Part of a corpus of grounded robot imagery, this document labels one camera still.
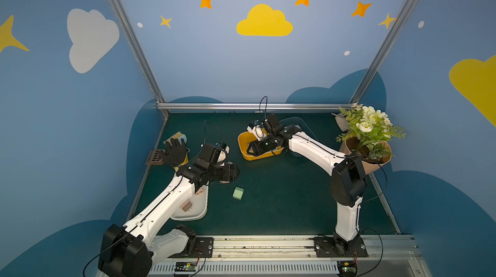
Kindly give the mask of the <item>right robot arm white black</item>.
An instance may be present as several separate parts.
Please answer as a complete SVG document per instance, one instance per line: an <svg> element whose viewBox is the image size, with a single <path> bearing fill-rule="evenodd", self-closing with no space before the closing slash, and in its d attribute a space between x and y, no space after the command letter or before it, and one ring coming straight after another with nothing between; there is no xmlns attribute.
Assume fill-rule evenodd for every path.
<svg viewBox="0 0 496 277"><path fill-rule="evenodd" d="M331 195L337 202L337 224L334 238L352 242L359 237L360 207L367 187L362 159L356 154L333 150L308 136L296 125L284 126L276 115L250 122L247 131L256 140L247 152L261 156L282 147L318 165L331 176Z"/></svg>

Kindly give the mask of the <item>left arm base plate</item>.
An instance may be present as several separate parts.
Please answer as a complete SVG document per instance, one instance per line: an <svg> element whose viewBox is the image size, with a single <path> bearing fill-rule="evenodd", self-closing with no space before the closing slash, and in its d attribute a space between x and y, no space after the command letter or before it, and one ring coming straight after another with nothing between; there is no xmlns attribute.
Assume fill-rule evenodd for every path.
<svg viewBox="0 0 496 277"><path fill-rule="evenodd" d="M211 258L213 256L214 238L199 237L188 242L184 251L170 256L170 258Z"/></svg>

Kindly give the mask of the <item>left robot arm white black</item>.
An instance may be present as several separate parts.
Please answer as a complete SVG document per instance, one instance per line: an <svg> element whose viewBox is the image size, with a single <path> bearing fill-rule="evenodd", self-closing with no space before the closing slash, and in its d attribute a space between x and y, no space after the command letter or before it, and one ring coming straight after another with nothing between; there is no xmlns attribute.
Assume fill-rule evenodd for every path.
<svg viewBox="0 0 496 277"><path fill-rule="evenodd" d="M196 233L177 227L158 236L173 213L201 187L213 181L235 181L239 168L227 161L225 143L204 144L195 159L186 161L183 140L172 139L159 151L165 164L177 168L170 184L142 212L124 225L111 225L103 235L98 269L107 276L147 276L153 265L169 256L190 255Z"/></svg>

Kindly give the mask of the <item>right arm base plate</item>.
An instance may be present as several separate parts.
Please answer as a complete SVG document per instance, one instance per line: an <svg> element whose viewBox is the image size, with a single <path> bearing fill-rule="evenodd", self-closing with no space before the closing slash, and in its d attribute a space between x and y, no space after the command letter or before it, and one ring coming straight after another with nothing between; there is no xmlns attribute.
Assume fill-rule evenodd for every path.
<svg viewBox="0 0 496 277"><path fill-rule="evenodd" d="M333 238L320 235L313 238L313 243L318 258L368 257L368 251L360 235L357 235L349 242L339 237Z"/></svg>

